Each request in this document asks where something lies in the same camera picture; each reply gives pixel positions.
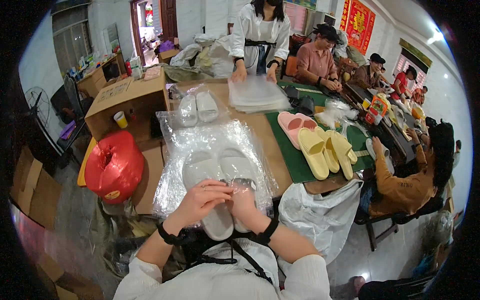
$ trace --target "red bundle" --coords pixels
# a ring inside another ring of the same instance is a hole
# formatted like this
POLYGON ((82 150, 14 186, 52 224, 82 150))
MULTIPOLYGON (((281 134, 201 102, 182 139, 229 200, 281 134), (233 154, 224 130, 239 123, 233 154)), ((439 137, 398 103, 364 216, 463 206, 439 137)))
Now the red bundle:
POLYGON ((144 170, 144 156, 133 136, 116 132, 92 150, 85 165, 87 187, 108 204, 120 204, 137 188, 144 170))

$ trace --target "red poster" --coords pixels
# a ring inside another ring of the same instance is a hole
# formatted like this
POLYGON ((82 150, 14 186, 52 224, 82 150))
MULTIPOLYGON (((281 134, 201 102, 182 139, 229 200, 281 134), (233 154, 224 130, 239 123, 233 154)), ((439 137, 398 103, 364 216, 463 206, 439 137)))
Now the red poster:
POLYGON ((348 44, 357 48, 361 54, 367 52, 372 36, 375 14, 358 0, 345 0, 340 30, 347 33, 348 44))

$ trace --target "brown shirt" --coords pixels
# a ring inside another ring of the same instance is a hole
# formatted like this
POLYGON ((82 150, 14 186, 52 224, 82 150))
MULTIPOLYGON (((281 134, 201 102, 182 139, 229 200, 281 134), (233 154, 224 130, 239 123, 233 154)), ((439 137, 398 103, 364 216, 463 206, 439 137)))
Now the brown shirt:
POLYGON ((358 67, 348 84, 357 85, 364 89, 380 89, 380 75, 378 75, 377 73, 373 73, 373 77, 371 75, 372 74, 370 73, 370 65, 358 67))
POLYGON ((393 176, 387 168, 385 157, 378 155, 375 161, 377 189, 383 198, 370 203, 370 216, 382 216, 405 212, 413 215, 422 208, 430 198, 435 196, 433 177, 426 175, 427 160, 421 145, 417 146, 417 163, 420 172, 406 178, 393 176))
MULTIPOLYGON (((303 67, 310 73, 328 79, 331 74, 336 74, 333 55, 329 50, 318 50, 315 42, 304 44, 297 52, 297 68, 303 67)), ((293 82, 311 84, 297 72, 293 82)))

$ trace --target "pink shirt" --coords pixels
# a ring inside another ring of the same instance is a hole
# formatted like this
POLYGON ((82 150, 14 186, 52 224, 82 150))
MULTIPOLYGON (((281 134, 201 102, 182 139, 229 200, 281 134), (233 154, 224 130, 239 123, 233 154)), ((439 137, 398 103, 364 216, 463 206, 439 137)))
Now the pink shirt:
MULTIPOLYGON (((336 74, 336 66, 333 61, 333 55, 329 50, 318 50, 315 42, 311 42, 300 47, 297 53, 297 68, 303 67, 310 73, 328 79, 329 75, 336 74)), ((298 73, 295 75, 294 82, 310 84, 308 80, 302 78, 298 73)))

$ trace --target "red shirt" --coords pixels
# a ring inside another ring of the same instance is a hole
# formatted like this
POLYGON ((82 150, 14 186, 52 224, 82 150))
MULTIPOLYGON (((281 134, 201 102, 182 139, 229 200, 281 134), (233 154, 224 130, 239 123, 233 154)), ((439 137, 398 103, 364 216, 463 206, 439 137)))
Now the red shirt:
MULTIPOLYGON (((405 92, 405 90, 407 89, 407 75, 405 74, 405 72, 400 72, 396 75, 396 78, 393 81, 393 84, 391 85, 391 87, 394 88, 394 89, 395 89, 395 81, 397 79, 400 80, 400 85, 398 87, 400 88, 400 92, 403 94, 405 92)), ((395 100, 400 99, 400 95, 397 94, 396 92, 391 93, 390 96, 395 100)))

